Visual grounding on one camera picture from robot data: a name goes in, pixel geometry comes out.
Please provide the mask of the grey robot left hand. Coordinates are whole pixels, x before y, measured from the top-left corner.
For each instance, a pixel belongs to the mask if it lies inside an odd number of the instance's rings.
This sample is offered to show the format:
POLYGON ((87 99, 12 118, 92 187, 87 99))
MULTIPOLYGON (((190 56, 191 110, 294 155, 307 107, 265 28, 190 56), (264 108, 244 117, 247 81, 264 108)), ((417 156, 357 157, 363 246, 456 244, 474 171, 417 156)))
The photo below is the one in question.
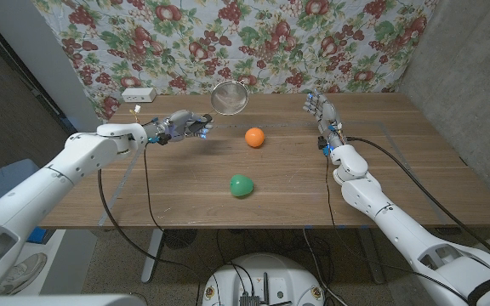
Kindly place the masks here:
POLYGON ((144 125, 149 141, 160 145, 189 137, 205 139, 212 127, 211 115, 200 116, 188 110, 178 110, 163 120, 155 118, 144 125))

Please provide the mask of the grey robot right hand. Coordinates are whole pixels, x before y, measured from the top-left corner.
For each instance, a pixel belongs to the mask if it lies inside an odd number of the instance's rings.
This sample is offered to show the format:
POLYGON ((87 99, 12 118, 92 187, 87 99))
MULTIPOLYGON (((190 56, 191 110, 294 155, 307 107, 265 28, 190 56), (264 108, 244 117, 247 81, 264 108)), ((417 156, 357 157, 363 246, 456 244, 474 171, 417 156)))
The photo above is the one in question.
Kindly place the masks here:
POLYGON ((339 112, 324 93, 314 89, 308 93, 303 110, 314 116, 322 138, 319 148, 328 153, 346 144, 339 112))

